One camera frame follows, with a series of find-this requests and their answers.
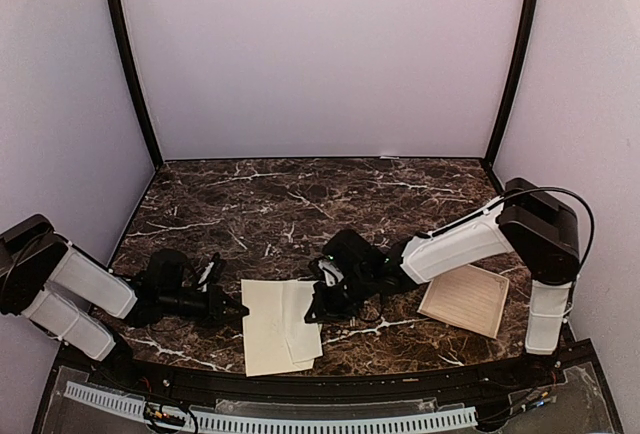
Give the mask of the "cream paper envelope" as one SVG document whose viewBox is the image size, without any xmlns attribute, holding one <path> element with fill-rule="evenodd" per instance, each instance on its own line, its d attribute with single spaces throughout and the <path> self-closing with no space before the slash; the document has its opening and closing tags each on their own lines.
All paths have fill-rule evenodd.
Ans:
<svg viewBox="0 0 640 434">
<path fill-rule="evenodd" d="M 245 374 L 257 377 L 301 372 L 290 358 L 284 334 L 282 292 L 286 281 L 241 281 Z"/>
</svg>

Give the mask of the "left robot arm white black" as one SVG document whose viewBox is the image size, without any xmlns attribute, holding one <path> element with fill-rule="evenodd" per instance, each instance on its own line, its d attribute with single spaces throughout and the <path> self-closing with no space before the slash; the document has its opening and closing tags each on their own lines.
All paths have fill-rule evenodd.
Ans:
<svg viewBox="0 0 640 434">
<path fill-rule="evenodd" d="M 114 351 L 116 334 L 79 308 L 77 300 L 134 328 L 166 316 L 224 326 L 249 314 L 218 285 L 225 266 L 214 255 L 204 277 L 188 283 L 193 270 L 188 257 L 161 249 L 145 269 L 125 279 L 56 232 L 45 216 L 34 214 L 1 234 L 1 312 L 22 316 L 89 359 L 103 361 L 103 375 L 120 390 L 131 390 L 141 381 L 140 366 Z"/>
</svg>

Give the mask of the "lined letter paper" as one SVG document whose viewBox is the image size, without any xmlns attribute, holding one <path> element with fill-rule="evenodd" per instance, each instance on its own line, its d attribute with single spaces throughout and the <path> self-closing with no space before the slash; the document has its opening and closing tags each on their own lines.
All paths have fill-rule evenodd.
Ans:
<svg viewBox="0 0 640 434">
<path fill-rule="evenodd" d="M 465 265 L 429 283 L 417 312 L 445 324 L 496 339 L 509 279 Z"/>
<path fill-rule="evenodd" d="M 292 363 L 302 369 L 311 369 L 323 355 L 322 325 L 304 320 L 313 300 L 313 285 L 311 281 L 286 281 L 282 292 L 286 344 Z"/>
</svg>

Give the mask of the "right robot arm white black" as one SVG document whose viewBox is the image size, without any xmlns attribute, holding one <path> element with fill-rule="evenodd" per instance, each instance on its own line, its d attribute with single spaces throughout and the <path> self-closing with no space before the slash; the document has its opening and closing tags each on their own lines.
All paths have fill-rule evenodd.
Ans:
<svg viewBox="0 0 640 434">
<path fill-rule="evenodd" d="M 503 254 L 516 254 L 531 275 L 526 353 L 510 367 L 521 388 L 549 370 L 547 355 L 559 343 L 573 294 L 592 246 L 579 242 L 578 216 L 558 200 L 560 187 L 538 187 L 524 178 L 507 182 L 502 194 L 435 230 L 418 232 L 382 251 L 352 229 L 335 234 L 311 261 L 316 281 L 304 315 L 307 324 L 355 317 L 364 303 L 430 285 L 454 269 Z"/>
</svg>

